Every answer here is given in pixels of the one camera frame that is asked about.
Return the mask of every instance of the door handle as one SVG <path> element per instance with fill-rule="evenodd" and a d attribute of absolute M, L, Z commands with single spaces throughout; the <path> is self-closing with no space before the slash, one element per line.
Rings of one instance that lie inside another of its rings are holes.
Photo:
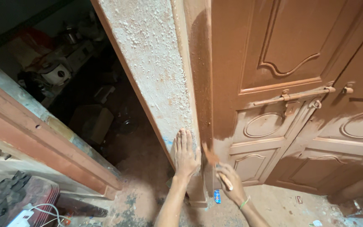
<path fill-rule="evenodd" d="M 292 100 L 292 99 L 299 99 L 299 98 L 303 98 L 303 97 L 320 95 L 320 94 L 325 94 L 325 93 L 333 93 L 333 92 L 335 92 L 335 88 L 333 88 L 333 87 L 326 87 L 326 88 L 324 88 L 324 90 L 297 93 L 297 94 L 292 94 L 292 95 L 284 94 L 284 91 L 283 91 L 283 94 L 278 99 L 269 99 L 269 100 L 254 102 L 253 105 L 259 106 L 259 105 L 264 105 L 264 104 L 269 104 L 269 103 L 276 103 L 279 101 L 288 101 L 288 100 Z"/>

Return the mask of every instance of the door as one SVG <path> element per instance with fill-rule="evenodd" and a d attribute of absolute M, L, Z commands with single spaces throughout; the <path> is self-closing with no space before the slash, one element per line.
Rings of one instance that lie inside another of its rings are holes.
<path fill-rule="evenodd" d="M 362 41 L 363 0 L 213 1 L 214 152 L 244 185 L 265 182 Z"/>
<path fill-rule="evenodd" d="M 325 195 L 363 179 L 363 44 L 334 86 L 267 184 Z"/>

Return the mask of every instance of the left hand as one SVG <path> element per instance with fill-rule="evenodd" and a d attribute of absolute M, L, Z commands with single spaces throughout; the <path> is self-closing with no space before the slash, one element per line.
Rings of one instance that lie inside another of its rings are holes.
<path fill-rule="evenodd" d="M 184 128 L 179 130 L 173 143 L 175 145 L 175 176 L 190 180 L 201 166 L 201 150 L 199 148 L 196 150 L 196 158 L 194 158 L 191 133 Z"/>

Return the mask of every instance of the electrical cord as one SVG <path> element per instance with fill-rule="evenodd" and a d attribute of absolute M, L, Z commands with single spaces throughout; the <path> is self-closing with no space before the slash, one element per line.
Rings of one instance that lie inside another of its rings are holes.
<path fill-rule="evenodd" d="M 38 208 L 38 206 L 52 206 L 52 207 L 55 209 L 55 211 L 56 211 L 56 213 L 57 213 L 57 214 L 53 214 L 53 213 L 51 213 L 51 212 L 48 212 L 48 211 L 45 211 L 45 210 L 39 209 L 39 208 Z M 53 204 L 43 203 L 43 204 L 39 204 L 39 205 L 36 205 L 36 206 L 33 206 L 33 207 L 29 208 L 29 210 L 32 210 L 32 209 L 36 209 L 36 210 L 38 210 L 38 211 L 41 211 L 41 212 L 44 212 L 44 213 L 47 213 L 47 214 L 50 214 L 50 215 L 53 215 L 53 216 L 57 216 L 57 218 L 52 219 L 51 221 L 49 221 L 49 222 L 48 222 L 48 223 L 50 223 L 50 222 L 52 222 L 53 220 L 58 220 L 58 225 L 57 225 L 57 227 L 58 227 L 58 226 L 65 227 L 64 225 L 62 225 L 62 224 L 61 224 L 60 217 L 70 220 L 70 219 L 69 219 L 69 218 L 67 218 L 66 216 L 59 215 L 57 207 L 55 207 Z"/>

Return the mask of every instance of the hand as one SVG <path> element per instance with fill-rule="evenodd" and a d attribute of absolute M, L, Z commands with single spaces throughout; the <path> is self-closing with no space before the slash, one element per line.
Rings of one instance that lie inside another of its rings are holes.
<path fill-rule="evenodd" d="M 193 153 L 193 140 L 189 130 L 180 129 L 173 141 L 175 145 L 175 176 L 190 180 L 190 177 L 197 172 L 201 166 L 201 151 L 196 150 L 196 158 Z"/>
<path fill-rule="evenodd" d="M 225 174 L 233 185 L 232 191 L 226 189 L 224 182 L 221 180 L 219 174 L 217 173 L 216 176 L 221 183 L 222 190 L 227 195 L 227 197 L 234 201 L 238 206 L 243 204 L 247 200 L 247 196 L 245 194 L 245 191 L 243 190 L 242 180 L 240 179 L 238 173 L 236 173 L 232 166 L 221 162 L 219 163 L 219 167 L 217 167 L 217 172 Z"/>

